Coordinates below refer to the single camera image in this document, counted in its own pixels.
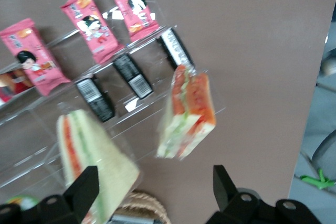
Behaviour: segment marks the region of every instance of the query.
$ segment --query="gray floor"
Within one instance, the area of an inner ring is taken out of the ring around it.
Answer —
[[[335,24],[331,25],[325,52],[336,48]],[[336,89],[336,74],[318,77],[318,82]],[[336,129],[336,93],[319,87],[315,88],[312,98],[306,131],[301,150],[312,157],[321,142]],[[314,176],[307,161],[299,155],[295,174]],[[323,224],[336,223],[336,195],[319,190],[294,178],[289,198],[306,204]]]

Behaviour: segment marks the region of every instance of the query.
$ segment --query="brown table surface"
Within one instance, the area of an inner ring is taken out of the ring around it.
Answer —
[[[59,10],[65,1],[0,0],[0,30],[30,17],[50,42],[73,28]],[[216,211],[214,164],[269,204],[287,197],[335,0],[157,1],[227,108],[184,161],[144,158],[139,188],[173,223],[204,223]],[[3,44],[0,57],[1,67],[14,62]]]

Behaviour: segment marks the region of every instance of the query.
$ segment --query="screw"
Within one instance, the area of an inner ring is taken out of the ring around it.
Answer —
[[[5,215],[10,212],[10,207],[5,207],[0,210],[0,215]]]
[[[295,210],[296,209],[296,206],[290,201],[285,201],[282,205],[289,210]]]
[[[242,194],[241,199],[246,202],[250,202],[252,200],[251,196],[249,196],[248,194]]]
[[[51,205],[51,204],[55,203],[56,201],[57,201],[57,198],[53,197],[53,198],[50,198],[50,199],[47,200],[47,204]]]

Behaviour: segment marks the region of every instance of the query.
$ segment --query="black snack bar package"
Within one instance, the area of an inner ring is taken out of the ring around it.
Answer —
[[[157,41],[168,55],[168,60],[174,69],[179,65],[185,65],[189,69],[194,68],[194,62],[173,28],[163,32]]]
[[[131,56],[127,54],[119,56],[113,61],[113,66],[140,99],[153,93],[146,76]]]
[[[79,80],[76,82],[76,86],[92,111],[102,122],[106,122],[115,116],[113,103],[107,92],[103,91],[99,79],[95,75],[92,74]]]

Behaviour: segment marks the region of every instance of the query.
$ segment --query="barcode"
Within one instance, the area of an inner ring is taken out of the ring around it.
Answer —
[[[161,36],[162,40],[164,41],[165,45],[167,46],[168,51],[170,52],[171,56],[173,57],[176,65],[185,65],[187,67],[192,67],[188,56],[186,55],[185,51],[181,47],[179,41],[177,40],[176,36],[172,32],[172,30],[168,30],[164,32]]]
[[[77,84],[77,87],[87,102],[92,102],[101,97],[99,90],[91,80],[84,80]]]
[[[132,89],[135,91],[140,99],[144,98],[146,95],[152,92],[151,86],[149,86],[149,84],[146,82],[141,74],[130,80],[129,85],[132,87]]]

